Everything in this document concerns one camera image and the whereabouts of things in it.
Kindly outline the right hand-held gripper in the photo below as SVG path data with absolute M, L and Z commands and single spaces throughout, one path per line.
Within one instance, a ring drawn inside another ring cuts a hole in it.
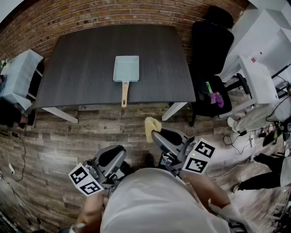
M 162 128 L 151 135 L 154 143 L 164 152 L 162 166 L 175 177 L 181 171 L 203 174 L 216 150 L 207 140 L 188 139 L 183 132 L 172 128 Z

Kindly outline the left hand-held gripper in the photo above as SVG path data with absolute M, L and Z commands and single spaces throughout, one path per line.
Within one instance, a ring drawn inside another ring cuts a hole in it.
M 126 157 L 121 145 L 109 146 L 96 153 L 94 159 L 79 163 L 70 173 L 73 185 L 85 196 L 103 190 L 113 191 L 118 185 L 118 168 Z

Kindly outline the yellow sponge cloth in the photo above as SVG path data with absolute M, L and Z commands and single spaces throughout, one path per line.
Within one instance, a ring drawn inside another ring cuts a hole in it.
M 162 124 L 157 120 L 152 117 L 147 117 L 145 119 L 145 136 L 146 136 L 146 141 L 147 143 L 152 143 L 152 135 L 151 133 L 153 131 L 160 132 L 162 129 Z

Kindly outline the light blue rectangular pan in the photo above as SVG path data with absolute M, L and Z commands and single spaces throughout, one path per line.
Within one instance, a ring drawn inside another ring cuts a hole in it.
M 139 81 L 139 56 L 116 56 L 113 81 L 122 83 L 121 107 L 127 107 L 130 82 Z

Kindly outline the person's left forearm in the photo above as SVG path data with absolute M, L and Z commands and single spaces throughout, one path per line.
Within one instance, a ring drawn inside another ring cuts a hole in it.
M 76 224 L 85 224 L 75 233 L 100 233 L 103 205 L 107 202 L 108 191 L 103 190 L 88 196 L 77 218 Z

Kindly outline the person's right forearm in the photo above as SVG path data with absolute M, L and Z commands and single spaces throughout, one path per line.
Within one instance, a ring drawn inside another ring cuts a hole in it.
M 206 175 L 186 171 L 182 171 L 181 175 L 187 178 L 195 193 L 197 194 L 200 202 L 210 213 L 214 212 L 209 207 L 209 201 L 212 205 L 221 209 L 231 203 L 227 193 Z

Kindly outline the person's left shoe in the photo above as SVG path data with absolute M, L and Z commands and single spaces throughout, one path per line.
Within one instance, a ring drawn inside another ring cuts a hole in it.
M 133 174 L 135 171 L 134 169 L 125 161 L 122 162 L 121 166 L 119 167 L 119 170 L 124 174 L 119 180 L 121 181 L 125 177 L 127 177 L 130 174 Z

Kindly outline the person's shoe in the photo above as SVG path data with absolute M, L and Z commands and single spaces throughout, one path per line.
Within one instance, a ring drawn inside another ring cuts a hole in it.
M 125 161 L 122 162 L 121 166 L 119 167 L 119 170 L 124 174 L 119 180 L 121 181 L 125 177 L 127 177 L 130 174 L 133 174 L 135 171 L 134 169 Z
M 155 158 L 150 153 L 148 153 L 145 156 L 145 168 L 156 168 L 156 166 L 155 166 Z

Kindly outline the person's right shoe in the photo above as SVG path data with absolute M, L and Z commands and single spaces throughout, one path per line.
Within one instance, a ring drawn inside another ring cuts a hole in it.
M 156 168 L 156 166 L 155 166 L 155 158 L 150 153 L 148 153 L 145 156 L 145 168 Z

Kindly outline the white table leg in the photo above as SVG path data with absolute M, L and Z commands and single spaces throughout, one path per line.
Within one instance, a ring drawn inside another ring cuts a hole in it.
M 43 108 L 43 110 L 55 115 L 55 116 L 58 116 L 62 119 L 65 119 L 71 123 L 74 123 L 74 124 L 78 124 L 79 120 L 65 112 L 63 112 L 62 110 L 58 109 L 57 107 L 46 107 L 46 108 Z
M 175 102 L 162 116 L 162 121 L 168 120 L 176 112 L 178 112 L 187 102 Z

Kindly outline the person's white shirt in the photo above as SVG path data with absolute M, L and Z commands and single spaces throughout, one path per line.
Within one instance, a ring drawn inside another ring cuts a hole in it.
M 124 178 L 104 202 L 100 233 L 255 233 L 232 203 L 223 209 L 198 196 L 170 172 L 143 168 Z M 69 233 L 85 224 L 73 224 Z

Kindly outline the purple cloth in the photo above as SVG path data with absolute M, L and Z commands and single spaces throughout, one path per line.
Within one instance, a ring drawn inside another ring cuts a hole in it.
M 217 104 L 218 107 L 222 108 L 224 106 L 224 101 L 222 95 L 219 93 L 210 93 L 210 103 Z

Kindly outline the black office chair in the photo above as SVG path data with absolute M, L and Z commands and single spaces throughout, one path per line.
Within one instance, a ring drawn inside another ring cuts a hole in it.
M 191 103 L 191 127 L 195 124 L 196 116 L 215 117 L 230 112 L 232 105 L 228 91 L 241 86 L 246 94 L 250 94 L 246 79 L 241 74 L 236 74 L 234 77 L 238 80 L 228 86 L 225 86 L 218 76 L 234 41 L 234 35 L 230 32 L 234 24 L 231 14 L 217 6 L 210 6 L 203 19 L 204 21 L 195 22 L 192 26 L 193 51 L 188 67 L 196 101 Z M 222 108 L 210 103 L 206 81 L 210 83 L 213 93 L 222 95 Z

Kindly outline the white desk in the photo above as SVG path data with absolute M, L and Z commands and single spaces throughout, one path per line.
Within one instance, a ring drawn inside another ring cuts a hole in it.
M 228 117 L 231 114 L 245 110 L 252 105 L 269 104 L 279 99 L 268 69 L 264 65 L 258 62 L 252 62 L 244 56 L 238 56 L 238 58 L 228 66 L 219 77 L 223 82 L 227 82 L 238 73 L 238 71 L 242 71 L 246 78 L 246 83 L 250 89 L 251 99 L 232 108 L 230 112 L 219 115 L 219 118 Z

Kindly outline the pale cloth covered table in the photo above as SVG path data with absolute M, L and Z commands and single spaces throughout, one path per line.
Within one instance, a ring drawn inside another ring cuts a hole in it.
M 13 58 L 8 64 L 9 67 L 4 67 L 1 71 L 6 82 L 0 91 L 0 98 L 11 104 L 20 104 L 27 110 L 31 106 L 31 101 L 26 98 L 30 83 L 38 64 L 43 59 L 43 56 L 31 49 Z

